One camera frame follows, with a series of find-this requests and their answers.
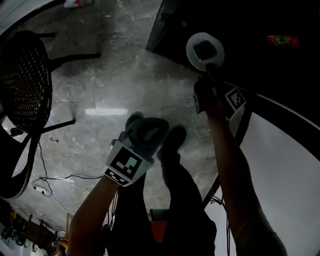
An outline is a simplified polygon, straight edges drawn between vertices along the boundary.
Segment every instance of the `marble floor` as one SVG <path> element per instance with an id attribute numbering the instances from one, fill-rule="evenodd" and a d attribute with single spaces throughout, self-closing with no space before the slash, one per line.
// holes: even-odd
<path id="1" fill-rule="evenodd" d="M 66 122 L 74 125 L 43 134 L 40 140 L 49 177 L 71 174 L 101 176 L 127 118 L 135 111 L 146 117 L 161 117 L 170 126 L 182 124 L 187 138 L 180 149 L 181 162 L 189 170 L 202 197 L 217 177 L 217 163 L 205 114 L 195 114 L 193 86 L 198 74 L 180 64 L 145 50 L 162 0 L 96 0 L 82 8 L 63 5 L 46 10 L 17 30 L 56 32 L 43 38 L 49 58 L 100 52 L 99 59 L 66 63 L 52 73 L 53 99 L 47 126 Z M 241 117 L 235 118 L 235 131 Z M 2 124 L 8 131 L 8 119 Z M 24 167 L 26 150 L 16 173 Z M 53 196 L 44 197 L 31 182 L 44 176 L 38 148 L 30 182 L 22 196 L 10 203 L 28 214 L 65 225 L 66 211 L 73 215 L 97 180 L 71 177 L 52 180 Z M 43 181 L 36 184 L 47 187 Z M 144 188 L 146 208 L 166 209 L 170 194 L 156 159 Z"/>

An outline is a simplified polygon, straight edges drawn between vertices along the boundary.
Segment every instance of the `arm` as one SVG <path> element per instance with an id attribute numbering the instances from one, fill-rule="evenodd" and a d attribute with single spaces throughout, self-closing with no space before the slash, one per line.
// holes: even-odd
<path id="1" fill-rule="evenodd" d="M 58 242 L 55 242 L 56 253 L 54 256 L 62 256 L 62 251 Z"/>
<path id="2" fill-rule="evenodd" d="M 256 195 L 248 162 L 227 123 L 220 99 L 206 110 L 219 181 L 238 255 L 287 255 Z"/>
<path id="3" fill-rule="evenodd" d="M 251 180 L 248 162 L 229 129 L 221 100 L 218 99 L 214 106 L 208 108 L 206 114 L 229 225 L 236 241 L 239 229 L 261 206 Z"/>
<path id="4" fill-rule="evenodd" d="M 103 176 L 70 224 L 68 256 L 95 255 L 96 242 L 119 184 Z"/>

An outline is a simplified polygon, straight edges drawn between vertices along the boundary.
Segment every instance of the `black cable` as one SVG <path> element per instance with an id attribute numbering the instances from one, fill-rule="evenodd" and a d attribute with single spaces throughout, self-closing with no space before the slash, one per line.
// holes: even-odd
<path id="1" fill-rule="evenodd" d="M 114 217 L 115 217 L 116 209 L 118 206 L 118 201 L 119 201 L 119 190 L 116 191 L 114 198 L 112 200 L 110 229 L 112 229 L 112 227 L 114 226 Z"/>
<path id="2" fill-rule="evenodd" d="M 36 189 L 36 187 L 34 186 L 34 183 L 37 182 L 37 181 L 44 181 L 48 184 L 48 187 L 50 189 L 50 195 L 46 195 L 43 191 L 42 191 L 42 194 L 47 197 L 47 198 L 50 198 L 52 197 L 55 201 L 57 201 L 62 207 L 63 209 L 69 213 L 69 211 L 64 207 L 64 205 L 62 203 L 60 203 L 54 196 L 53 196 L 53 190 L 52 188 L 50 187 L 50 184 L 48 182 L 48 180 L 58 180 L 58 181 L 63 181 L 63 180 L 66 180 L 70 177 L 78 177 L 78 178 L 81 178 L 81 179 L 84 179 L 84 180 L 94 180 L 94 179 L 100 179 L 102 178 L 103 176 L 99 176 L 99 177 L 95 177 L 95 176 L 90 176 L 90 175 L 86 175 L 86 174 L 72 174 L 72 175 L 69 175 L 68 177 L 56 177 L 56 178 L 49 178 L 48 177 L 48 172 L 47 172 L 47 168 L 46 168 L 46 165 L 45 165 L 45 160 L 44 160 L 44 157 L 42 155 L 42 148 L 41 148 L 41 145 L 40 145 L 40 142 L 38 143 L 39 144 L 39 147 L 40 147 L 40 156 L 41 156 L 41 159 L 42 159 L 42 163 L 43 163 L 43 168 L 44 168 L 44 172 L 45 172 L 45 177 L 39 177 L 38 179 L 34 180 L 31 184 L 33 186 L 34 189 Z"/>
<path id="3" fill-rule="evenodd" d="M 17 208 L 17 209 L 15 209 L 15 211 L 17 211 L 17 210 L 20 210 L 20 211 L 22 211 L 25 215 L 27 215 L 28 217 L 29 217 L 29 214 L 28 213 L 26 213 L 22 208 Z"/>
<path id="4" fill-rule="evenodd" d="M 109 220 L 110 220 L 110 218 L 109 218 L 109 210 L 106 212 L 106 215 L 108 216 L 108 222 L 107 222 L 107 224 L 109 225 Z"/>
<path id="5" fill-rule="evenodd" d="M 227 214 L 226 205 L 223 202 L 224 196 L 222 195 L 222 198 L 218 198 L 215 195 L 210 199 L 210 204 L 218 203 L 219 205 L 223 206 L 225 213 Z M 226 252 L 227 255 L 230 256 L 230 226 L 228 221 L 228 216 L 226 216 Z"/>

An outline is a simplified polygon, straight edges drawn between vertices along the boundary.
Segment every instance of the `electrical outlet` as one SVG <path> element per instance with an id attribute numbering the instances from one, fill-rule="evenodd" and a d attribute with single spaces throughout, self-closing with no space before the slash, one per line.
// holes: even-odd
<path id="1" fill-rule="evenodd" d="M 40 186 L 40 185 L 34 185 L 33 188 L 36 190 L 36 191 L 39 191 L 41 194 L 44 194 L 46 196 L 50 196 L 50 192 L 43 186 Z"/>

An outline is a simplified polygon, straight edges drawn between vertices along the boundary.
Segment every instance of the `leg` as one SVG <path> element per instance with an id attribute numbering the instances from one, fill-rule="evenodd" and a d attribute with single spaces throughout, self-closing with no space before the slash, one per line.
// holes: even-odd
<path id="1" fill-rule="evenodd" d="M 73 62 L 78 60 L 88 60 L 88 59 L 97 59 L 101 57 L 101 53 L 94 54 L 74 54 L 60 58 L 54 58 L 49 60 L 49 69 L 50 72 L 62 66 L 62 64 L 67 62 Z"/>
<path id="2" fill-rule="evenodd" d="M 61 127 L 65 127 L 65 126 L 69 126 L 69 125 L 74 125 L 75 123 L 76 123 L 76 120 L 73 119 L 73 120 L 68 121 L 68 122 L 63 122 L 63 123 L 55 124 L 55 125 L 52 125 L 52 126 L 43 128 L 42 133 L 44 134 L 44 133 L 47 133 L 47 132 L 50 132 L 50 131 L 59 129 L 59 128 L 61 128 Z"/>
<path id="3" fill-rule="evenodd" d="M 118 256 L 152 255 L 156 241 L 144 202 L 146 175 L 134 184 L 119 188 L 119 200 L 111 231 L 112 249 Z"/>
<path id="4" fill-rule="evenodd" d="M 181 255 L 213 255 L 216 225 L 205 213 L 198 187 L 180 164 L 177 153 L 185 137 L 184 128 L 174 128 L 158 153 L 163 179 L 171 195 L 164 243 L 172 254 L 178 251 Z"/>
<path id="5" fill-rule="evenodd" d="M 24 132 L 17 127 L 11 128 L 10 133 L 11 133 L 11 137 L 15 137 L 15 136 L 24 134 Z"/>

